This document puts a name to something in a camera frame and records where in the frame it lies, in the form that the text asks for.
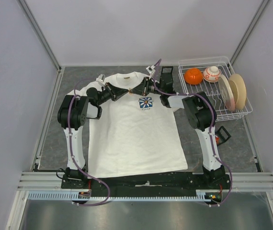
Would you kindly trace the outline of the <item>white t-shirt with flower print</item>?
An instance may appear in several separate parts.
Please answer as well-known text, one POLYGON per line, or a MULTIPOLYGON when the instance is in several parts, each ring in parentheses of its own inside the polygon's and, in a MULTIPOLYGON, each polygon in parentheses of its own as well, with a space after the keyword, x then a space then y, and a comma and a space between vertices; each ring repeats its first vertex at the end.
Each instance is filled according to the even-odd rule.
POLYGON ((89 121, 88 172, 96 178, 186 170, 174 110, 157 94, 127 93, 89 121))

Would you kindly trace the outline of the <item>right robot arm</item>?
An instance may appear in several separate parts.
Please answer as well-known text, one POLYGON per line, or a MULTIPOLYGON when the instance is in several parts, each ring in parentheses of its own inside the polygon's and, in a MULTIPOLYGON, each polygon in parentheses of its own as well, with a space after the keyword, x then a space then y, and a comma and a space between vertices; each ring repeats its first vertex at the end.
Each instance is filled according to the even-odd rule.
POLYGON ((159 81, 144 77, 142 82, 129 90, 132 94, 148 96, 150 93, 160 95, 163 106, 181 108, 185 111, 189 125, 196 131, 203 154, 202 181, 205 187, 215 188, 220 183, 225 170, 219 162, 215 137, 216 112, 206 93, 192 95, 179 94, 173 88, 172 73, 162 73, 159 81))

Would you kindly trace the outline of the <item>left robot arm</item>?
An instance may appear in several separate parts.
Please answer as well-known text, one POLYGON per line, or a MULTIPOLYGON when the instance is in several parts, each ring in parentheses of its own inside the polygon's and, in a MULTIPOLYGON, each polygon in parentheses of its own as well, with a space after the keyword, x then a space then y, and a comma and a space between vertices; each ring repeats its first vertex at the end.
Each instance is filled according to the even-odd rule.
POLYGON ((63 183, 72 182, 77 188, 84 188, 88 184, 88 179, 99 180, 89 175, 85 169, 83 127, 86 119, 100 119, 103 103, 108 100, 116 102, 128 92, 128 89, 122 89, 107 82, 102 86, 101 91, 91 87, 87 90, 86 96, 76 93, 65 96, 57 113, 57 121, 64 130, 68 148, 68 163, 63 170, 63 183))

